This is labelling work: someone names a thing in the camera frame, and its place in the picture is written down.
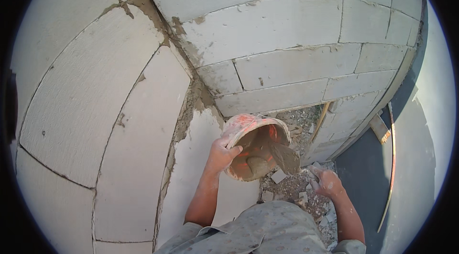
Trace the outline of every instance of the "bucket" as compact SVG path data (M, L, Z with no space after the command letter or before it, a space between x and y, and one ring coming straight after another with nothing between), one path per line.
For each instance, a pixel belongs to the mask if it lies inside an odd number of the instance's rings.
M300 170L298 155L288 146L291 143L287 125L274 118L242 113L230 118L223 127L229 135L227 149L243 147L225 173L236 180L249 182L265 176L279 165L285 174Z

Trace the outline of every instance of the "shirt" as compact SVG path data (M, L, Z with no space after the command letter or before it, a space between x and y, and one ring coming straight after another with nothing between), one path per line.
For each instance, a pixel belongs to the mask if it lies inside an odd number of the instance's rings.
M359 240L344 240L332 253L364 254ZM293 254L330 253L313 217L297 205L270 201L253 205L220 227L185 223L156 254Z

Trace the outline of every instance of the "dusty hand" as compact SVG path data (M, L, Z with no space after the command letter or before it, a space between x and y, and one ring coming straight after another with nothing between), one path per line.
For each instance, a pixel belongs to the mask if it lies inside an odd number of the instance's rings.
M311 183L315 193L331 199L338 197L340 194L346 193L341 184L341 180L334 171L319 169L313 165L309 165L308 169L319 178L318 183L313 179L309 180L309 183Z
M230 142L230 137L224 136L216 139L212 143L204 171L217 175L224 171L231 164L233 159L240 154L242 146L226 149L228 142Z

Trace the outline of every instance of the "wooden stick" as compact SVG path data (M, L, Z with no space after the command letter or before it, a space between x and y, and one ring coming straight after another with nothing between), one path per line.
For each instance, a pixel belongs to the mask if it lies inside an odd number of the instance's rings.
M309 138L309 143L311 143L317 134L318 129L320 128L320 125L322 125L322 121L324 120L325 114L327 113L328 106L330 106L330 102L325 103L324 108L322 109L322 114L320 115L320 118L317 122L317 126L314 129L313 135Z
M389 197L387 198L386 208L384 209L384 213L381 218L381 223L378 227L378 233L381 230L382 223L384 222L384 218L386 217L387 209L389 208L389 202L391 201L392 196L392 188L394 186L394 177L395 177L395 125L394 125L394 115L392 114L392 103L389 102L389 113L391 114L391 130L392 130L392 171L391 171L391 184L389 187Z

